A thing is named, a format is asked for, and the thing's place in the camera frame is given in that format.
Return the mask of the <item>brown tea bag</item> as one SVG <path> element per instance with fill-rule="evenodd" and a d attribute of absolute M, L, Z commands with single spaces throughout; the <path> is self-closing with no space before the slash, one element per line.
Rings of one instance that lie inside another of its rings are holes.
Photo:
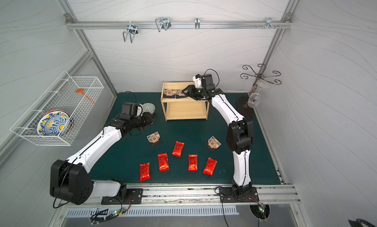
<path fill-rule="evenodd" d="M 163 98 L 176 98 L 176 90 L 165 88 L 163 90 Z"/>
<path fill-rule="evenodd" d="M 155 132 L 151 135 L 148 135 L 147 140 L 152 147 L 154 147 L 154 146 L 156 146 L 156 145 L 158 145 L 162 142 L 162 139 L 161 139 L 159 132 Z"/>
<path fill-rule="evenodd" d="M 205 146 L 210 150 L 210 151 L 214 151 L 216 149 L 218 149 L 220 146 L 221 146 L 221 143 L 214 137 L 214 136 L 211 136 L 207 142 L 205 142 Z"/>
<path fill-rule="evenodd" d="M 185 97 L 187 97 L 187 95 L 185 95 L 185 94 L 182 92 L 181 89 L 177 89 L 177 90 L 175 91 L 175 98 L 176 98 L 176 99 L 179 99 L 179 98 L 185 98 Z"/>

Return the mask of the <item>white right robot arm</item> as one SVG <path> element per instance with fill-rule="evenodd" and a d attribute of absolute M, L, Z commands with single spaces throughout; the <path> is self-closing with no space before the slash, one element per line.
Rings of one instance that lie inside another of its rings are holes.
<path fill-rule="evenodd" d="M 253 121 L 241 115 L 226 98 L 221 89 L 205 91 L 189 85 L 183 89 L 183 94 L 194 100 L 206 100 L 218 110 L 225 120 L 228 130 L 226 142 L 232 151 L 234 160 L 233 183 L 237 188 L 243 188 L 251 183 L 249 172 L 249 157 L 253 144 Z"/>

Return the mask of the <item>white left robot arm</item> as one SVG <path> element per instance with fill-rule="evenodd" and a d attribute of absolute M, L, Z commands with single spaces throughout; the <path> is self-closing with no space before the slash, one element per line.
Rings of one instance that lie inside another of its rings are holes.
<path fill-rule="evenodd" d="M 117 198 L 125 201 L 127 185 L 120 181 L 93 180 L 90 171 L 97 161 L 127 133 L 136 128 L 153 124 L 155 118 L 149 113 L 130 119 L 120 117 L 110 120 L 102 131 L 85 147 L 66 160 L 57 160 L 51 166 L 50 195 L 76 205 L 88 199 Z"/>

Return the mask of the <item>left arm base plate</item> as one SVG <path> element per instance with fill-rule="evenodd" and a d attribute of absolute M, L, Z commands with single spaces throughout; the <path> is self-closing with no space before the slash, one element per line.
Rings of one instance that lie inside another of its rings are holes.
<path fill-rule="evenodd" d="M 126 184 L 122 184 L 120 190 L 114 197 L 103 197 L 102 205 L 121 205 L 121 204 L 141 204 L 143 196 L 142 188 L 127 188 Z"/>

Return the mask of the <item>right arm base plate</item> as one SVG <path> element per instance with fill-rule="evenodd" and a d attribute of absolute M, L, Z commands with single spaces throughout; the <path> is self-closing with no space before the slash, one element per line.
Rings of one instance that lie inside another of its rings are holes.
<path fill-rule="evenodd" d="M 231 187 L 219 186 L 216 190 L 218 190 L 222 203 L 259 202 L 257 189 L 251 182 L 242 187 L 237 185 L 232 185 Z"/>

